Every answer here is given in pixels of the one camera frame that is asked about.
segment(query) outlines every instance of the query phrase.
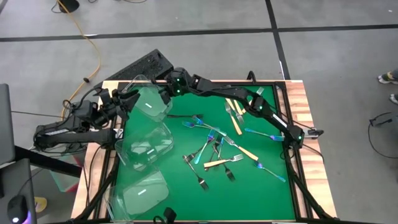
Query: green table surface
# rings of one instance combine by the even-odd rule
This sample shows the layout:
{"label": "green table surface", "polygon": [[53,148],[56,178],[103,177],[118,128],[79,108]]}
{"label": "green table surface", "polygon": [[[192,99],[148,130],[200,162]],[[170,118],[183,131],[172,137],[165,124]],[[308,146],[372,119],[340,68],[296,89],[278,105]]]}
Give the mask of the green table surface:
{"label": "green table surface", "polygon": [[[258,86],[243,86],[257,91]],[[271,86],[263,86],[262,96],[275,106],[274,92]],[[264,167],[287,180],[285,162],[280,158],[281,142],[257,134],[246,133],[244,128],[251,128],[267,134],[279,135],[280,132],[262,118],[255,118],[248,113],[243,115],[244,124],[240,125],[243,135],[234,130],[231,118],[225,111],[225,99],[211,96],[199,97],[186,94],[173,98],[173,107],[169,114],[204,114],[204,122],[228,133],[235,142],[259,157]],[[147,129],[147,121],[142,116],[135,116],[134,110],[126,122],[124,136],[129,136],[138,128]],[[203,163],[208,162],[212,147],[208,146],[199,164],[192,166],[198,175],[205,179],[209,190],[204,191],[182,156],[196,151],[206,141],[209,129],[187,128],[182,121],[193,122],[190,118],[165,118],[164,123],[174,137],[173,148],[154,162],[164,176],[169,188],[169,196],[136,220],[152,220],[155,215],[162,216],[165,207],[171,207],[177,213],[177,220],[294,220],[292,197],[288,182],[282,182],[268,172],[255,167],[253,160],[244,155],[238,162],[229,162],[227,167],[236,180],[231,182],[224,167],[204,171]],[[242,153],[236,147],[224,144],[222,157],[229,158]],[[119,166],[118,186],[131,183],[134,172],[122,164]]]}

